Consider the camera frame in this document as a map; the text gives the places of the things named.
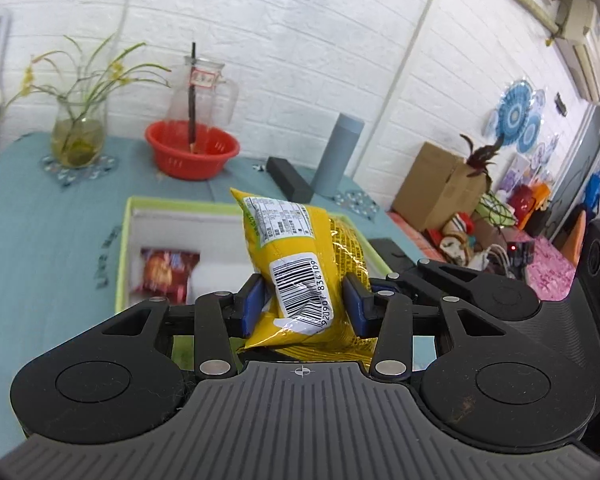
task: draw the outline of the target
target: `barcode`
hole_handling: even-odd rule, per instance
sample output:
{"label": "barcode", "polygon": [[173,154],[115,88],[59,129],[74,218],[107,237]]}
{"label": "barcode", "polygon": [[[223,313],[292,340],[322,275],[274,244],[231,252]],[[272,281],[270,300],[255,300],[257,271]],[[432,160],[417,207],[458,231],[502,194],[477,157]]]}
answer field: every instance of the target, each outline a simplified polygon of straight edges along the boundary
{"label": "barcode", "polygon": [[333,309],[329,292],[313,253],[281,258],[273,262],[270,269],[285,317],[318,327],[330,324]]}

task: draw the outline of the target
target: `wall decoration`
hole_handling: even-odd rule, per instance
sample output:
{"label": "wall decoration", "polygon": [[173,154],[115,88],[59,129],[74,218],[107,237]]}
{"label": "wall decoration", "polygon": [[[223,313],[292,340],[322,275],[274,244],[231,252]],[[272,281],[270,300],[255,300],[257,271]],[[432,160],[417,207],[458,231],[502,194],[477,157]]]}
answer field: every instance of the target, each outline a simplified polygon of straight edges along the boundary
{"label": "wall decoration", "polygon": [[531,150],[538,140],[540,127],[542,126],[542,116],[530,114],[527,116],[522,134],[518,137],[518,151],[526,153]]}
{"label": "wall decoration", "polygon": [[526,170],[522,174],[518,185],[522,184],[523,186],[531,186],[531,181],[534,179],[535,175],[536,172],[531,169],[531,163],[529,163],[529,165],[526,167]]}
{"label": "wall decoration", "polygon": [[559,133],[554,133],[551,136],[551,140],[549,140],[546,145],[546,149],[544,150],[544,157],[542,158],[542,164],[546,166],[551,159],[551,156],[554,154],[555,149],[558,147],[558,140],[560,139]]}
{"label": "wall decoration", "polygon": [[529,113],[542,116],[542,112],[544,112],[545,104],[546,104],[546,92],[542,89],[536,90],[531,95],[531,106],[529,107]]}
{"label": "wall decoration", "polygon": [[513,83],[500,99],[498,108],[498,134],[504,136],[504,146],[518,140],[526,124],[531,104],[531,85],[521,79]]}
{"label": "wall decoration", "polygon": [[531,186],[537,186],[538,184],[547,184],[547,186],[551,187],[555,182],[554,175],[547,170],[544,166],[540,166],[538,172],[536,172],[536,176],[531,180]]}
{"label": "wall decoration", "polygon": [[509,197],[514,188],[520,183],[525,173],[529,172],[529,161],[522,155],[516,153],[516,156],[511,161],[507,173],[504,174],[498,190],[502,190],[503,196]]}
{"label": "wall decoration", "polygon": [[485,139],[496,139],[498,132],[498,111],[492,110],[487,119],[487,124],[482,131],[482,136]]}
{"label": "wall decoration", "polygon": [[537,171],[542,166],[544,160],[544,153],[546,151],[546,144],[544,142],[538,142],[533,154],[531,155],[531,170]]}
{"label": "wall decoration", "polygon": [[564,101],[562,100],[562,97],[560,97],[560,92],[558,92],[555,95],[555,107],[558,110],[558,113],[562,116],[562,117],[566,117],[567,116],[567,105],[564,104]]}

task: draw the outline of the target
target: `orange object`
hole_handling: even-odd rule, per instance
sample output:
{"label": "orange object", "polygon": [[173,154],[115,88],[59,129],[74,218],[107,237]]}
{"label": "orange object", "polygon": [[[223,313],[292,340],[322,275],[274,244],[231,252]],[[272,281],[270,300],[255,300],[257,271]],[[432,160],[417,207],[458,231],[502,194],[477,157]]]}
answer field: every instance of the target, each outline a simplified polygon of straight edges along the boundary
{"label": "orange object", "polygon": [[425,234],[431,240],[431,243],[434,247],[440,247],[440,242],[442,241],[443,235],[437,229],[425,229]]}
{"label": "orange object", "polygon": [[582,241],[584,240],[584,231],[587,227],[587,213],[581,211],[578,215],[578,221],[574,225],[567,241],[564,243],[560,253],[571,262],[574,267],[578,266],[580,251],[582,250]]}
{"label": "orange object", "polygon": [[549,189],[549,186],[547,186],[547,184],[544,183],[538,184],[537,186],[533,186],[532,192],[533,198],[536,200],[536,204],[534,205],[533,209],[529,211],[529,213],[527,213],[525,217],[520,221],[520,224],[518,224],[518,229],[520,230],[525,228],[526,223],[531,218],[531,215],[534,213],[534,211],[540,209],[542,207],[542,204],[544,204],[544,202],[546,201],[546,199],[549,198],[549,195],[551,195],[551,190]]}
{"label": "orange object", "polygon": [[189,122],[150,124],[144,136],[154,149],[155,163],[169,176],[183,180],[206,180],[216,176],[224,164],[240,152],[234,136],[219,128],[196,125],[196,144],[204,140],[204,153],[191,153]]}

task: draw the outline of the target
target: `nutrition label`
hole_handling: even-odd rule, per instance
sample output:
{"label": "nutrition label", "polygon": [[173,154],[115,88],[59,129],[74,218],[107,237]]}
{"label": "nutrition label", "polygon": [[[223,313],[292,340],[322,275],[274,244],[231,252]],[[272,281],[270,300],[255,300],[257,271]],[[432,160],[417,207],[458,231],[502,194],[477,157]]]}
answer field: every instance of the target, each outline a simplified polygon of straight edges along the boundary
{"label": "nutrition label", "polygon": [[261,247],[280,238],[315,238],[309,213],[303,205],[259,196],[248,196],[243,202],[254,219]]}

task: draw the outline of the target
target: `air conditioner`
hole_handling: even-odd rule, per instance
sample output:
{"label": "air conditioner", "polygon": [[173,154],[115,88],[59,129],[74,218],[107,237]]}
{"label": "air conditioner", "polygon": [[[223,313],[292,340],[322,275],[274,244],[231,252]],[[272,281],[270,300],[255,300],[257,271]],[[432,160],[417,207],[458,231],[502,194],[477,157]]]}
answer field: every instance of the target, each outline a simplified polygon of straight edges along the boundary
{"label": "air conditioner", "polygon": [[587,101],[600,105],[600,15],[591,0],[561,0],[555,41]]}

